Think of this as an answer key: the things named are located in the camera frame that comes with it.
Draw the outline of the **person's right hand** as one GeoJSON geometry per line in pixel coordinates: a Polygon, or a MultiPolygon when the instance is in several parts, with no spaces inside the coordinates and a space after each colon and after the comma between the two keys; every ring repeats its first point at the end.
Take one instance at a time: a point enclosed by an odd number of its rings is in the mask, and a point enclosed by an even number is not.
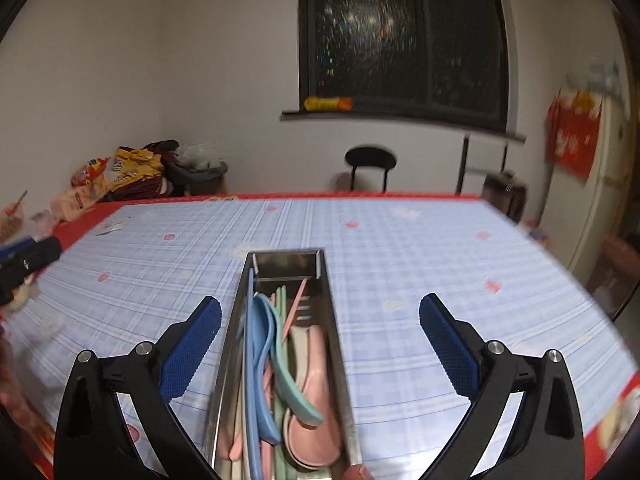
{"type": "Polygon", "coordinates": [[[343,480],[373,480],[370,470],[364,465],[349,466],[342,477],[343,480]]]}

